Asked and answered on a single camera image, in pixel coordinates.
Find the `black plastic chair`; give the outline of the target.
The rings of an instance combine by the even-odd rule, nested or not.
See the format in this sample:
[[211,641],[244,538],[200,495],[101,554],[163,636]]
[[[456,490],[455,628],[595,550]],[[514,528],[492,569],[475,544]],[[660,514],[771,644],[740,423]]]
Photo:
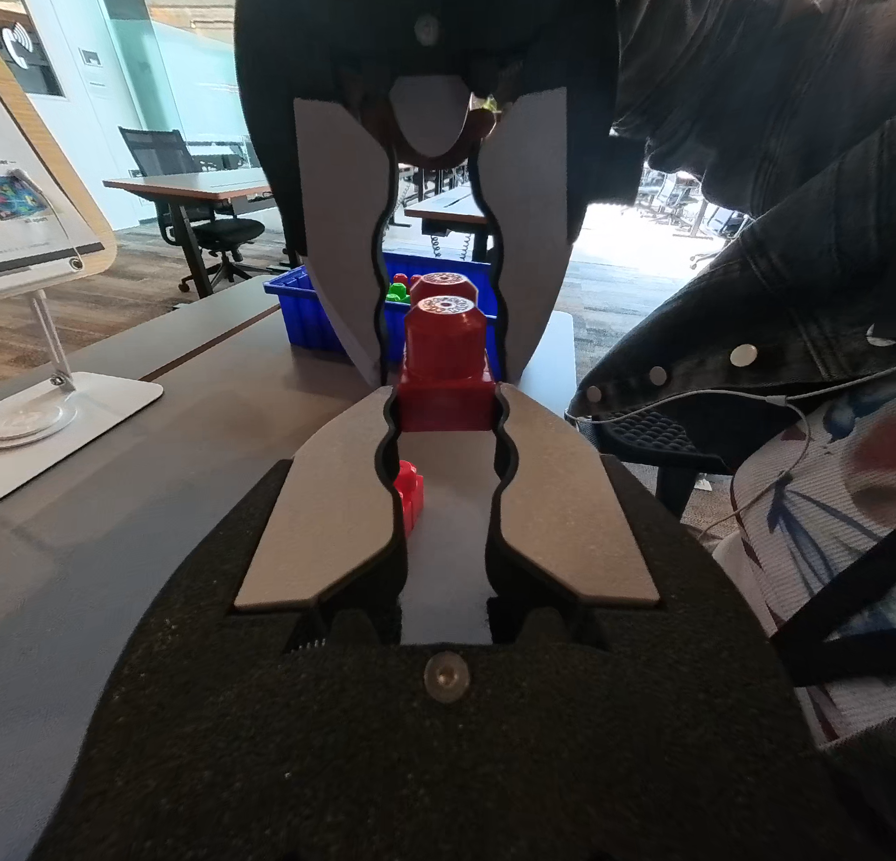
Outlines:
[[655,497],[677,519],[681,519],[700,475],[729,475],[722,459],[701,452],[686,430],[657,411],[640,412],[618,422],[566,419],[601,453],[628,464],[657,469]]

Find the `red two-stud toy block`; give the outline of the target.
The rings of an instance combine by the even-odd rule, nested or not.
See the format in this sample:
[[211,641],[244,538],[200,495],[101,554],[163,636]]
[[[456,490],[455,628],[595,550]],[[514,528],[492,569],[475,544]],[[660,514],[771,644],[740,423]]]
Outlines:
[[398,383],[406,433],[494,427],[496,380],[487,356],[488,321],[461,273],[421,275],[411,285]]

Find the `person's right forearm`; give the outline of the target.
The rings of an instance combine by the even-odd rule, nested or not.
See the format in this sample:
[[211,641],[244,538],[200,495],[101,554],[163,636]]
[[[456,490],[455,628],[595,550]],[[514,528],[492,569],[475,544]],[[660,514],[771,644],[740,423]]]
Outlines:
[[894,117],[895,0],[615,0],[614,129],[758,218]]

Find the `instruction sign on stand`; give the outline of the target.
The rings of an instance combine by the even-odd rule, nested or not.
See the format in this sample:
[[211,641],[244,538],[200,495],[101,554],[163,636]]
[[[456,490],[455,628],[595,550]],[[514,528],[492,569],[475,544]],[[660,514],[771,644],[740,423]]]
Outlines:
[[154,382],[71,369],[46,289],[104,273],[117,244],[5,62],[1,96],[1,298],[28,301],[52,364],[46,379],[1,402],[5,498],[159,400],[164,390]]

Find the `person's floral shirt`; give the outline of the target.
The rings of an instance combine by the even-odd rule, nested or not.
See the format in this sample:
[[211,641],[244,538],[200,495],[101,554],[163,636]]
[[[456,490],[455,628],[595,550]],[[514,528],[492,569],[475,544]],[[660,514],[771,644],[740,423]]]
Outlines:
[[767,636],[894,535],[894,376],[827,400],[750,456],[713,551]]

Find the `small red toy block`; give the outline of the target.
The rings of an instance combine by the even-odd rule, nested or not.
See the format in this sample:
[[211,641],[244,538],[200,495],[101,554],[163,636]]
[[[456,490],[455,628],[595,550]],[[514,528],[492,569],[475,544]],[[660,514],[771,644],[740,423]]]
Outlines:
[[424,510],[424,478],[414,464],[399,460],[398,473],[392,485],[400,500],[404,534],[409,537]]

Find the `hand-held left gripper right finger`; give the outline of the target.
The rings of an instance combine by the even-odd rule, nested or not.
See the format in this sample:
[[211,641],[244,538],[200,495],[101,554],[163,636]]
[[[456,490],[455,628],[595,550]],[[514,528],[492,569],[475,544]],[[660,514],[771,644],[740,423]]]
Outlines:
[[564,419],[499,383],[492,586],[586,608],[660,601],[599,452]]

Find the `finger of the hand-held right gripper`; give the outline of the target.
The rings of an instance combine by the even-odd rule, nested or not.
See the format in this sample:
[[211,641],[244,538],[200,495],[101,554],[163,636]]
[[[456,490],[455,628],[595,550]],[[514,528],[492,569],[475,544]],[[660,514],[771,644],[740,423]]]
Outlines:
[[342,347],[367,385],[386,381],[380,241],[394,195],[387,151],[340,104],[294,101],[311,280]]
[[519,381],[546,329],[569,263],[567,91],[521,95],[474,157],[476,202],[494,230],[502,371]]

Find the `person's right hand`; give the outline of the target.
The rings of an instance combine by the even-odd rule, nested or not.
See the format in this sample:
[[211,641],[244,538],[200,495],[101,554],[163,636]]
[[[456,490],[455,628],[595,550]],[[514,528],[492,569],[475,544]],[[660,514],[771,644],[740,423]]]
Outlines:
[[479,149],[500,120],[499,116],[485,108],[468,111],[458,138],[445,152],[438,155],[424,154],[405,138],[397,117],[391,115],[390,145],[397,163],[408,164],[423,170],[447,171],[463,164]]

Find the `blue plastic bin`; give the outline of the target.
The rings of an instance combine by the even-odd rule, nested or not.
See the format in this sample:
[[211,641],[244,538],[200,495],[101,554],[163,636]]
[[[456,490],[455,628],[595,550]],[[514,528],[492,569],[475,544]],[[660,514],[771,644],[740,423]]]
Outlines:
[[[404,274],[409,280],[427,273],[454,272],[466,278],[477,289],[477,306],[487,318],[487,356],[495,377],[502,376],[497,353],[497,298],[489,282],[490,266],[486,263],[437,259],[393,252],[384,252],[387,273]],[[291,344],[297,347],[335,352],[347,356],[321,305],[307,269],[299,266],[264,284],[264,290],[280,300],[280,308]],[[399,366],[404,353],[403,319],[409,304],[388,300],[385,304],[385,329],[388,335],[388,362]]]

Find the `black office chair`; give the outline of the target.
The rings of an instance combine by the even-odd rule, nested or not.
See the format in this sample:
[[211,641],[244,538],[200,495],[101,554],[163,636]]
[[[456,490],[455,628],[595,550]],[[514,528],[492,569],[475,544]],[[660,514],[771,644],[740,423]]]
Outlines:
[[[202,171],[178,130],[118,129],[142,177]],[[185,214],[193,227],[199,250],[217,261],[206,269],[212,288],[222,279],[234,283],[236,277],[246,280],[250,273],[262,272],[259,268],[246,269],[240,252],[243,245],[251,244],[263,234],[265,228],[261,222],[239,218],[229,203],[219,201],[186,206]]]

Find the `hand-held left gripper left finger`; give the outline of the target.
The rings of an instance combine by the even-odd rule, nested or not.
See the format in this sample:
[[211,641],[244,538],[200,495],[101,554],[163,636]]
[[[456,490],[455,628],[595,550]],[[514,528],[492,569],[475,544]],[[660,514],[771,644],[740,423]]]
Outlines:
[[236,611],[397,597],[408,574],[393,486],[394,390],[376,389],[297,450],[234,599]]

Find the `phone icon door sign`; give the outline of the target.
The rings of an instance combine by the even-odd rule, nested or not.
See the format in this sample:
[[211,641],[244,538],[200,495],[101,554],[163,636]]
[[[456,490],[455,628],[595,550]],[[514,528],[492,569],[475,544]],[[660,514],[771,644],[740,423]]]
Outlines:
[[36,71],[46,65],[39,33],[28,12],[19,4],[2,1],[1,50],[12,71]]

